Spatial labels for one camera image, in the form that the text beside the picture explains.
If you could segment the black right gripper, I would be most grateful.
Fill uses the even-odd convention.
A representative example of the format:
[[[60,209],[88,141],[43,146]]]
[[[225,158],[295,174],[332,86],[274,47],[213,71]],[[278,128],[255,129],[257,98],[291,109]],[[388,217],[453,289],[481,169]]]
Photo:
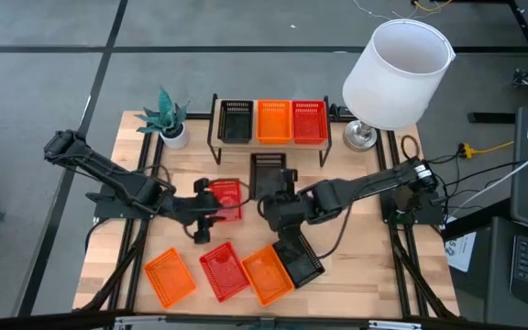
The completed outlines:
[[[258,200],[258,214],[278,234],[279,240],[288,244],[298,240],[302,233],[301,224],[309,218],[312,205],[308,197],[294,190],[294,184],[298,181],[297,170],[280,170],[280,179],[280,190]]]

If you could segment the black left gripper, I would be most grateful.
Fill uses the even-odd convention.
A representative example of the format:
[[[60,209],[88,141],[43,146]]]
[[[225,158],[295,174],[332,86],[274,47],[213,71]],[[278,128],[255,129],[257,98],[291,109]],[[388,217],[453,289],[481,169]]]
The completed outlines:
[[[208,189],[209,184],[209,179],[201,178],[193,184],[194,197],[181,197],[174,201],[174,219],[183,225],[183,229],[197,224],[197,231],[191,235],[197,245],[209,243],[209,228],[214,223],[226,221],[225,217],[214,215],[223,204],[218,195]]]

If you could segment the red slotted plastic basket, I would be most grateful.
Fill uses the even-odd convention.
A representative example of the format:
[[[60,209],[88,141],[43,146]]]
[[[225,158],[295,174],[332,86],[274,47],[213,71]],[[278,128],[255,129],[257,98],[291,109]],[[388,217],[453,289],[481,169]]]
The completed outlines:
[[[296,144],[318,145],[327,140],[325,102],[322,100],[293,100],[292,135]]]
[[[223,303],[249,285],[248,277],[230,242],[226,242],[199,258],[217,301]]]
[[[242,208],[240,206],[242,194],[238,180],[222,180],[211,182],[209,190],[218,195],[224,209],[218,210],[214,215],[223,216],[226,222],[239,221],[242,219]]]

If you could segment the black slotted plastic basket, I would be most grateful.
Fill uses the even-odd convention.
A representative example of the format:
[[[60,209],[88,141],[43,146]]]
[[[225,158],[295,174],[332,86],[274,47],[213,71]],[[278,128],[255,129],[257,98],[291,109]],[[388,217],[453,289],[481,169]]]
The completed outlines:
[[[285,153],[252,153],[250,155],[249,196],[261,197],[285,189],[282,171],[286,169]]]
[[[217,137],[227,144],[247,144],[252,139],[254,102],[251,100],[223,100]]]
[[[299,227],[285,228],[273,245],[295,289],[299,289],[325,272],[320,259]]]

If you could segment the orange slotted plastic basket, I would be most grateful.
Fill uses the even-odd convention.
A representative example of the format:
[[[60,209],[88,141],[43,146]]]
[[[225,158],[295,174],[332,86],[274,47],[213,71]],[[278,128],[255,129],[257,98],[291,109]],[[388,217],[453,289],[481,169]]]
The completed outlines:
[[[241,264],[262,306],[268,306],[294,290],[291,277],[272,245],[244,258]]]
[[[193,276],[174,247],[148,262],[144,271],[164,309],[171,308],[196,290]]]
[[[261,144],[286,144],[291,138],[291,102],[258,100],[257,140]]]

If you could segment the white plant pot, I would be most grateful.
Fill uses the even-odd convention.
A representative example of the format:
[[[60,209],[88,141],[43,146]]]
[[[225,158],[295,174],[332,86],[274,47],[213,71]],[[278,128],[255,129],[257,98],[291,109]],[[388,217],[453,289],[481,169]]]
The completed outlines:
[[[177,136],[166,137],[162,133],[159,133],[159,136],[162,139],[164,145],[169,149],[182,149],[188,144],[190,140],[190,133],[185,123],[181,125],[181,132]]]

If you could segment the silver lamp stand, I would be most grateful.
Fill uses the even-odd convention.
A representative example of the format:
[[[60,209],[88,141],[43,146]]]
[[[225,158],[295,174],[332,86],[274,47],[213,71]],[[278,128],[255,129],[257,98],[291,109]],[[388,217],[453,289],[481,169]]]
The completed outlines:
[[[377,139],[377,130],[360,120],[349,122],[343,133],[343,140],[346,146],[358,152],[365,152],[372,149]]]

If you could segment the green artificial plant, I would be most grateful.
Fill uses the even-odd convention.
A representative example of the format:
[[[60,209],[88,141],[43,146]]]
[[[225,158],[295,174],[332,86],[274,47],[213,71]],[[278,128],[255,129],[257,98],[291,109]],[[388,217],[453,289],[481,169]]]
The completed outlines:
[[[176,138],[183,131],[188,105],[189,102],[183,105],[174,103],[169,93],[161,86],[158,99],[159,110],[152,111],[144,107],[144,114],[136,115],[136,117],[147,125],[139,127],[137,132],[160,133],[165,138]]]

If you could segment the white lamp shade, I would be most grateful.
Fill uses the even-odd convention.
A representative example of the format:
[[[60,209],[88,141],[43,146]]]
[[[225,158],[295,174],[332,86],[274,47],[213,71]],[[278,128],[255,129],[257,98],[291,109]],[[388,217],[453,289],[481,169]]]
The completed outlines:
[[[362,123],[381,130],[414,125],[455,57],[445,35],[424,22],[383,23],[346,77],[346,107]]]

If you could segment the white printed paper sheet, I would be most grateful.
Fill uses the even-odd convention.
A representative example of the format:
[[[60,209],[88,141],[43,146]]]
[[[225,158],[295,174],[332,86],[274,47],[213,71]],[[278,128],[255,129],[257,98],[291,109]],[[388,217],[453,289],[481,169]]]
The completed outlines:
[[[450,267],[468,272],[476,235],[472,232],[445,242],[445,255]]]

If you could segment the yellow power plug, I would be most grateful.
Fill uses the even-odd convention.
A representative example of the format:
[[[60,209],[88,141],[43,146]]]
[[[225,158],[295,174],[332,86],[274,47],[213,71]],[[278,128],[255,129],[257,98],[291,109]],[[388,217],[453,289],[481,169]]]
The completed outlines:
[[[459,155],[464,159],[472,159],[476,155],[488,154],[500,149],[505,149],[513,145],[513,141],[500,144],[498,146],[486,149],[476,149],[471,147],[468,143],[461,143],[459,145]]]

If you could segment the black side desk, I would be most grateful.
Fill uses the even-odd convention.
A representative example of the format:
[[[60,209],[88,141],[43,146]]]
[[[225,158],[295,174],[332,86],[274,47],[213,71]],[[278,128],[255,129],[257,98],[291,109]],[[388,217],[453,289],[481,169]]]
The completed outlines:
[[[515,235],[528,236],[528,227],[502,217],[492,218],[484,320],[492,324],[528,327],[528,304],[510,293]]]

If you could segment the black floor stand foot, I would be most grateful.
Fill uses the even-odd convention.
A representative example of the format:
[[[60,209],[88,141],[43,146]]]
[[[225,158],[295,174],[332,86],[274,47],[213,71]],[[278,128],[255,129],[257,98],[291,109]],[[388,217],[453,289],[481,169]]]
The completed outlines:
[[[472,112],[467,114],[467,120],[472,124],[510,125],[515,123],[515,114]]]

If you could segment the wooden shelf with black frame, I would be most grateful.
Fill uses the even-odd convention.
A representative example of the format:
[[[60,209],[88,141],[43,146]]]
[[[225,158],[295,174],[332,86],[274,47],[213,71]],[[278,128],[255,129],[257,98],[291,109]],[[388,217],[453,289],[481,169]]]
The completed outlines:
[[[221,163],[222,151],[224,149],[249,153],[285,153],[289,154],[293,149],[295,150],[316,150],[319,155],[319,165],[324,166],[329,150],[332,147],[331,138],[331,124],[329,120],[329,107],[327,105],[328,99],[324,98],[326,108],[326,124],[327,124],[327,140],[318,145],[312,144],[296,144],[292,135],[292,110],[291,110],[291,139],[286,144],[261,144],[257,140],[257,118],[258,118],[258,100],[251,100],[254,102],[253,121],[252,121],[252,139],[247,144],[227,144],[217,137],[219,116],[220,116],[220,102],[223,100],[239,100],[239,99],[220,99],[216,94],[213,95],[211,112],[209,118],[209,128],[207,133],[207,145],[217,164]]]

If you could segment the black frame crossbar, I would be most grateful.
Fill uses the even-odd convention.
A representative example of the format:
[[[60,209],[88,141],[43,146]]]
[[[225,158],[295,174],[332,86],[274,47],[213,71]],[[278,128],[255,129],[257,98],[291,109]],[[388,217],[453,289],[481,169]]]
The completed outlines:
[[[331,325],[379,330],[528,330],[528,326],[484,324],[463,319],[409,316],[402,319],[378,318],[304,318],[274,316],[234,316],[199,314],[149,314],[128,310],[77,311],[0,318],[0,330],[90,330],[111,325],[135,325],[143,322],[164,324],[261,325],[265,328],[287,325]]]

